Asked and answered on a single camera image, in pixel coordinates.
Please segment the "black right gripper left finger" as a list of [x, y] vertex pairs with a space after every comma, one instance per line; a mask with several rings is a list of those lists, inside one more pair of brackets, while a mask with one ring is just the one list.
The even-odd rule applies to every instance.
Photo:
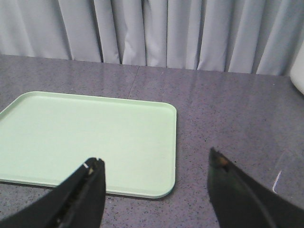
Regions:
[[105, 207], [105, 163], [89, 158], [44, 197], [2, 220], [2, 228], [98, 228]]

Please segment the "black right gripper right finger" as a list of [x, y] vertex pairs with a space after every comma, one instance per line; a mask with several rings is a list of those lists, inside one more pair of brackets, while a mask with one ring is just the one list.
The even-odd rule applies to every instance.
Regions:
[[268, 190], [220, 151], [209, 151], [207, 187], [222, 228], [302, 228], [304, 210]]

